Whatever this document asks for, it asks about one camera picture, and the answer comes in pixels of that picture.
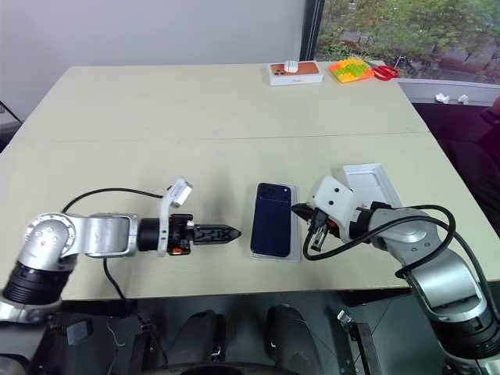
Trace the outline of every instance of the white wall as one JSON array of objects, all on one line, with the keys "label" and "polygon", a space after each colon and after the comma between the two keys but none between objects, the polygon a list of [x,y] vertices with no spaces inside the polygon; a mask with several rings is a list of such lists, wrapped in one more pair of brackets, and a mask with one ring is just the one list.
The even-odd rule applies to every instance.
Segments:
[{"label": "white wall", "polygon": [[22,119],[75,65],[298,58],[305,0],[0,0],[0,99]]}]

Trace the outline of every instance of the white table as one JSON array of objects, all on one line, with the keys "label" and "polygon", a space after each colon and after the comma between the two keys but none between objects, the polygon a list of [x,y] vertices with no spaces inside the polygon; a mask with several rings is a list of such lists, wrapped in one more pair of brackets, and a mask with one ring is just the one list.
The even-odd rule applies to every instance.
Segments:
[{"label": "white table", "polygon": [[[251,258],[258,182],[296,184],[304,199],[317,178],[342,178],[341,167],[356,163],[383,163],[406,205],[452,210],[487,278],[500,278],[498,237],[395,82],[342,86],[325,76],[319,85],[267,87],[261,72],[259,65],[68,71],[0,155],[0,283],[36,214],[58,211],[95,188],[161,193],[182,175],[195,189],[180,213],[193,213],[198,223],[229,224],[243,235],[227,245],[194,247],[189,256],[149,252],[110,260],[128,297],[405,286],[394,277],[398,263],[369,245],[320,262]],[[108,193],[86,198],[72,212],[153,217],[157,205]],[[339,244],[330,238],[324,248]],[[81,256],[63,297],[116,293],[101,262]]]}]

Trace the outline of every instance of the floor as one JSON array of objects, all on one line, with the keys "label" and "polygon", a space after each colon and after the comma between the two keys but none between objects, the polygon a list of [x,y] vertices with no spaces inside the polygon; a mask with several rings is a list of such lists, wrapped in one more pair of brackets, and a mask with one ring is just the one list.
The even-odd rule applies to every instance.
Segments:
[{"label": "floor", "polygon": [[[227,361],[271,365],[273,362],[263,347],[263,324],[267,309],[280,303],[295,307],[303,315],[312,331],[325,374],[349,374],[348,367],[337,355],[339,349],[342,350],[338,347],[342,341],[338,335],[344,335],[340,339],[347,335],[338,328],[335,316],[340,309],[345,309],[345,305],[334,292],[170,298],[143,301],[139,309],[144,315],[165,316],[168,325],[163,340],[165,348],[190,315],[212,309],[227,319]],[[356,321],[370,325],[382,373],[441,373],[444,357],[413,296],[373,302],[347,311]],[[139,327],[133,318],[110,320],[109,323],[117,341],[125,344],[118,349],[109,373],[125,374],[132,341]],[[113,360],[113,336],[106,328],[105,318],[95,318],[94,326],[93,336],[78,345],[66,346],[64,373],[108,373]],[[352,343],[352,358],[356,360],[356,373],[364,374],[355,343]]]}]

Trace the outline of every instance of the dark blue smartphone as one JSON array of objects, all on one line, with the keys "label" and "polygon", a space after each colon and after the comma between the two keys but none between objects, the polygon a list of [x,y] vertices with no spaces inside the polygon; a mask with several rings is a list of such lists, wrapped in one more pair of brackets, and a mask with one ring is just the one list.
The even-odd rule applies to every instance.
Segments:
[{"label": "dark blue smartphone", "polygon": [[253,216],[253,252],[264,255],[290,255],[291,191],[289,187],[261,183],[257,187]]}]

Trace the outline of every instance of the red scissors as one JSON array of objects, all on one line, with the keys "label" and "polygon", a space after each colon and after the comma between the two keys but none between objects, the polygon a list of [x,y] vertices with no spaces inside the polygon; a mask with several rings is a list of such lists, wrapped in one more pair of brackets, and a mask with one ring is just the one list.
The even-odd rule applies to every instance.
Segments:
[{"label": "red scissors", "polygon": [[387,65],[375,65],[372,64],[369,61],[363,60],[365,63],[370,65],[373,71],[373,75],[375,78],[378,80],[391,80],[393,78],[398,78],[399,77],[399,70],[396,68],[393,68],[392,66],[387,66]]}]

